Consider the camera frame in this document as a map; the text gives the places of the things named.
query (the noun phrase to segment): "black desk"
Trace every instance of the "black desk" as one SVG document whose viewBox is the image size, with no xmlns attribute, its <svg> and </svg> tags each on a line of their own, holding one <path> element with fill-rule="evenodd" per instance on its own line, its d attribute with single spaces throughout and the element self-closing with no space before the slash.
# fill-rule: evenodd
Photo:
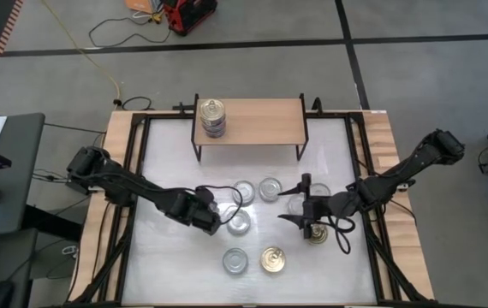
<svg viewBox="0 0 488 308">
<path fill-rule="evenodd" d="M 37 241 L 37 230 L 28 229 L 0 235 L 0 281 L 5 281 L 14 270 L 30 258 Z M 10 307 L 27 307 L 29 300 L 29 273 L 31 262 L 27 262 L 14 274 L 14 293 Z"/>
<path fill-rule="evenodd" d="M 44 123 L 40 113 L 9 116 L 0 134 L 0 155 L 12 161 L 12 167 L 0 169 L 0 234 L 36 228 L 78 242 L 80 224 L 27 205 Z"/>
</svg>

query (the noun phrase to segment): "gray floor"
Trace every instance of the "gray floor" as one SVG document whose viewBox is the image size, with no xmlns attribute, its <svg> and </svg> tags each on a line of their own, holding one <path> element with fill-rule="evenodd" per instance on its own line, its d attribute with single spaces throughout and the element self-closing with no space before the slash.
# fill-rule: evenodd
<svg viewBox="0 0 488 308">
<path fill-rule="evenodd" d="M 122 1 L 52 1 L 79 44 L 91 47 L 88 30 L 105 18 L 130 16 Z M 344 1 L 353 37 L 488 33 L 488 1 Z M 136 31 L 130 24 L 98 31 L 108 44 Z M 165 28 L 139 29 L 162 38 Z M 283 39 L 337 39 L 342 36 L 332 0 L 223 0 L 218 12 L 186 38 L 167 44 Z M 132 40 L 128 45 L 145 44 Z M 39 0 L 24 2 L 7 50 L 71 48 Z M 442 302 L 488 306 L 488 175 L 476 156 L 487 146 L 488 41 L 375 44 L 356 46 L 373 109 L 388 110 L 398 150 L 405 157 L 434 128 L 451 130 L 467 144 L 453 167 L 434 167 L 417 176 L 410 193 L 434 293 Z M 326 108 L 358 109 L 343 46 L 191 50 L 93 56 L 121 83 L 122 97 L 143 95 L 157 109 L 169 109 L 193 94 L 236 98 L 321 97 Z M 44 112 L 53 123 L 104 130 L 114 88 L 82 56 L 0 59 L 0 114 Z M 46 127 L 37 168 L 64 171 L 83 145 L 96 137 Z M 29 203 L 58 210 L 80 199 L 63 186 L 33 183 Z M 68 213 L 82 221 L 83 205 Z M 38 246 L 52 241 L 41 237 Z M 38 258 L 33 276 L 44 277 L 64 261 L 52 248 Z M 52 275 L 69 275 L 69 261 Z M 63 300 L 68 279 L 37 279 L 30 306 Z"/>
</svg>

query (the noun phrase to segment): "red power tool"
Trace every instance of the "red power tool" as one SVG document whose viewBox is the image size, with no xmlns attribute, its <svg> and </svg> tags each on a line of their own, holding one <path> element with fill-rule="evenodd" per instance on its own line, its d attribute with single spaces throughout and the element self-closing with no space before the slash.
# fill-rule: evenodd
<svg viewBox="0 0 488 308">
<path fill-rule="evenodd" d="M 217 0 L 163 0 L 170 29 L 185 36 L 216 10 Z"/>
</svg>

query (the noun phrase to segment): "wooden shelf top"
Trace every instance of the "wooden shelf top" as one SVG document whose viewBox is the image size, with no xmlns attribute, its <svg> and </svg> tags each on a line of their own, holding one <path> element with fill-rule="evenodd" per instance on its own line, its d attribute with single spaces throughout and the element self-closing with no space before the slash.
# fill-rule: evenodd
<svg viewBox="0 0 488 308">
<path fill-rule="evenodd" d="M 199 99 L 198 106 L 208 99 Z M 219 99 L 225 106 L 227 131 L 206 136 L 197 112 L 196 145 L 304 145 L 305 123 L 298 98 Z"/>
</svg>

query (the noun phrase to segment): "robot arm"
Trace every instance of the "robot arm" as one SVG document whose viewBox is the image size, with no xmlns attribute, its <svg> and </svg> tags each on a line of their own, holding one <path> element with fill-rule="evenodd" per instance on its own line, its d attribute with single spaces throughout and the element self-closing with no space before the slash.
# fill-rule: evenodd
<svg viewBox="0 0 488 308">
<path fill-rule="evenodd" d="M 152 201 L 168 218 L 187 226 L 193 225 L 209 235 L 221 225 L 213 202 L 213 194 L 204 187 L 162 188 L 135 175 L 110 159 L 109 152 L 94 147 L 83 147 L 67 167 L 68 178 L 87 189 L 102 187 L 105 197 L 113 204 L 131 206 L 133 195 Z"/>
<path fill-rule="evenodd" d="M 356 211 L 366 213 L 392 199 L 398 186 L 423 169 L 433 165 L 451 165 L 463 158 L 464 146 L 450 133 L 439 129 L 429 133 L 417 145 L 412 155 L 381 175 L 360 179 L 347 186 L 347 192 L 331 197 L 310 195 L 311 175 L 304 174 L 296 188 L 281 195 L 305 193 L 303 216 L 280 215 L 304 228 L 305 238 L 310 238 L 311 225 L 323 216 L 347 218 Z"/>
</svg>

